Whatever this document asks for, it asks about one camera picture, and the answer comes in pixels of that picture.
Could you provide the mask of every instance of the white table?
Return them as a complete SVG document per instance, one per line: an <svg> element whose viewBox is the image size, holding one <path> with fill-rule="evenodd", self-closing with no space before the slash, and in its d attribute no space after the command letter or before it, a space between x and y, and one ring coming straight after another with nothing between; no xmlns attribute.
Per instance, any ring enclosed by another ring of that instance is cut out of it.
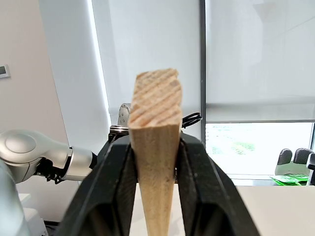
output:
<svg viewBox="0 0 315 236"><path fill-rule="evenodd" d="M314 186L239 186L237 188L261 236L314 234ZM169 235L185 235L176 184ZM130 236L147 236L139 185L136 188Z"/></svg>

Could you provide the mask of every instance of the white window blind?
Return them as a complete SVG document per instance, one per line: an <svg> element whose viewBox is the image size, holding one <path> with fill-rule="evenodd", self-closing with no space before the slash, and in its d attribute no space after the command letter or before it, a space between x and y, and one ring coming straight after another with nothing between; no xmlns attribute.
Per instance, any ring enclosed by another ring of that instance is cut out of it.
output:
<svg viewBox="0 0 315 236"><path fill-rule="evenodd" d="M92 2L112 123L131 102L136 75L162 68L179 72L183 115L199 112L199 0ZM200 130L186 131L200 138Z"/></svg>
<svg viewBox="0 0 315 236"><path fill-rule="evenodd" d="M315 119L315 1L206 0L207 122Z"/></svg>

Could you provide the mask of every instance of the wall-mounted device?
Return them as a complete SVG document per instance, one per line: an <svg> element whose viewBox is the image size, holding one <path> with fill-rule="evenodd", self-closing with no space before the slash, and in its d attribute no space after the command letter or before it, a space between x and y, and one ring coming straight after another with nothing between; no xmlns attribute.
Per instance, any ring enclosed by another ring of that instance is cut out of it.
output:
<svg viewBox="0 0 315 236"><path fill-rule="evenodd" d="M0 65L0 79L10 77L8 65Z"/></svg>

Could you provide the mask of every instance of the glass window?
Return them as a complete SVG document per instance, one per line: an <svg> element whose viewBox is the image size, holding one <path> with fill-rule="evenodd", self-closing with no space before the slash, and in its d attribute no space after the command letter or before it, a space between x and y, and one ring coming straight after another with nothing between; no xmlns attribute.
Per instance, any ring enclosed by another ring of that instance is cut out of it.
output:
<svg viewBox="0 0 315 236"><path fill-rule="evenodd" d="M227 174L273 175L282 149L309 148L312 123L209 123L208 155Z"/></svg>

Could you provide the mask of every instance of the wooden block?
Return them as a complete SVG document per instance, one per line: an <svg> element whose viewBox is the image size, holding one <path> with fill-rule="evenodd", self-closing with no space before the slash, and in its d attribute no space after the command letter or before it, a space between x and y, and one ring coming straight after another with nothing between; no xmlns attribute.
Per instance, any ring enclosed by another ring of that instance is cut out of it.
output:
<svg viewBox="0 0 315 236"><path fill-rule="evenodd" d="M128 121L149 236L167 236L182 125L175 69L137 76Z"/></svg>

